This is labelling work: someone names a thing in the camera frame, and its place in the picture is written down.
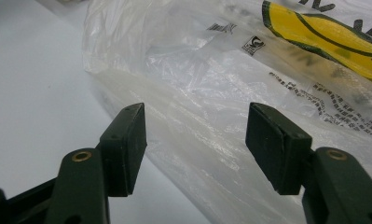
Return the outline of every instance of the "yellow printed logo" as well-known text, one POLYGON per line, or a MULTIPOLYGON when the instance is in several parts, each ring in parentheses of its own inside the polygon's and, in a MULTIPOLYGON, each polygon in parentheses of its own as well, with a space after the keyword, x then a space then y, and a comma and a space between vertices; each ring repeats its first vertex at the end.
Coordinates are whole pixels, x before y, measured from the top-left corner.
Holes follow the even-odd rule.
POLYGON ((372 37, 322 14, 299 14, 264 1, 263 21, 272 33, 340 63, 372 81, 372 37))

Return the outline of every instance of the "brass screw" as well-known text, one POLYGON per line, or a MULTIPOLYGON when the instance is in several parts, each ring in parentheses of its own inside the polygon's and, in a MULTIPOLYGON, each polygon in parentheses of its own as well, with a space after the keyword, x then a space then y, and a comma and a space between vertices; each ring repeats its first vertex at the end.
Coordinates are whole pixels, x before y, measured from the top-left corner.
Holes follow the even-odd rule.
POLYGON ((338 150, 329 149, 326 153, 329 157, 337 161, 345 161, 348 159, 348 156, 345 153, 338 150))
POLYGON ((72 157, 72 161, 86 161, 92 156, 92 153, 88 151, 80 151, 77 152, 75 155, 72 157))

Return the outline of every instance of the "light gray surface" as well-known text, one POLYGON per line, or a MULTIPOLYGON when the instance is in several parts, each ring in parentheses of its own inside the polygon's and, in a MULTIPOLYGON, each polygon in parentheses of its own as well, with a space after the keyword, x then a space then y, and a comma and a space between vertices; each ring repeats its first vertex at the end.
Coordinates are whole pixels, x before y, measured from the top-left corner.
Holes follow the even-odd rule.
MULTIPOLYGON (((82 70, 88 2, 0 0, 0 188, 13 197, 94 147, 111 122, 82 70)), ((112 223, 209 223, 146 157, 134 195, 110 200, 112 223)))

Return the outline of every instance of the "crinkled plastic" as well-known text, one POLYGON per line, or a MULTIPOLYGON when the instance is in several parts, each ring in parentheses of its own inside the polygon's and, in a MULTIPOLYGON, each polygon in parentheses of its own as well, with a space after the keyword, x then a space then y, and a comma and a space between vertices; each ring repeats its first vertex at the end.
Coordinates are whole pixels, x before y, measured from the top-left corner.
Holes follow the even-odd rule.
POLYGON ((372 37, 332 49, 342 43, 332 32, 331 42, 302 37, 310 29, 295 41, 274 20, 285 10, 314 24, 323 13, 358 34, 372 29, 372 1, 274 2, 90 1, 84 63, 104 105, 115 115, 145 103, 147 156, 212 223, 305 223, 300 196, 274 192, 244 144, 250 102, 278 108, 313 149, 346 150, 372 176, 372 61, 349 63, 372 58, 372 37), (281 6, 270 27, 267 10, 281 6))

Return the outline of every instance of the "black logo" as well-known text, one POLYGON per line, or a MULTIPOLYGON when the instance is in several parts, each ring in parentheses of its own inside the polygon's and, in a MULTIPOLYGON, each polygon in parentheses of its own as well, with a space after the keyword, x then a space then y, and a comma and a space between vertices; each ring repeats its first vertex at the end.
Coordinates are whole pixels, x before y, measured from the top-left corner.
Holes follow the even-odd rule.
POLYGON ((247 41, 247 43, 241 48, 246 50, 246 52, 248 52, 250 56, 253 56, 258 49, 261 49, 264 46, 265 44, 261 41, 260 38, 258 38, 257 36, 252 36, 252 38, 250 38, 250 40, 247 41))

